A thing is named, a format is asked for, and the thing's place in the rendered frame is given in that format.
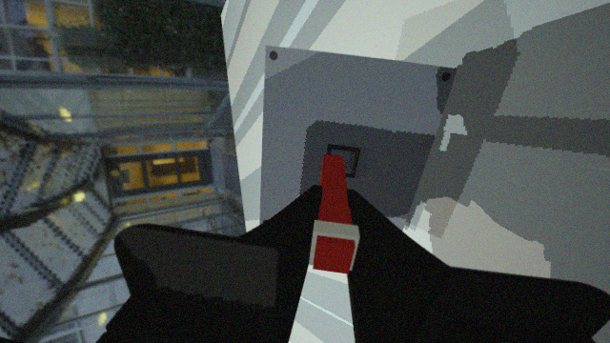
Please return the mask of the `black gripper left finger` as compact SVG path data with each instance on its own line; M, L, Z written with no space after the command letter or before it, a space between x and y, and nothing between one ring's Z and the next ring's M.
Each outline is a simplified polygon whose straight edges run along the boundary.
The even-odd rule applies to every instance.
M129 226L114 250L129 291L148 289L255 311L256 343L288 343L309 266L322 186L242 234Z

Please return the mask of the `dark red peg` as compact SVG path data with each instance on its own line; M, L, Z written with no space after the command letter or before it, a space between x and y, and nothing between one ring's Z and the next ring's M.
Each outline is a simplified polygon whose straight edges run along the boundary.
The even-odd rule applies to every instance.
M322 199L314 223L309 265L314 265L315 270L349 274L360 234L348 205L343 156L323 155L320 186Z

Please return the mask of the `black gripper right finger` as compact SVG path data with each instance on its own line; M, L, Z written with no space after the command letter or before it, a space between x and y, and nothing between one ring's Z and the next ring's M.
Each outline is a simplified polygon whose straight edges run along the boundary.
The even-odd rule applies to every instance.
M610 320L610 295L577 281L450 267L347 189L360 240L348 290L356 343L434 343L472 316L585 330Z

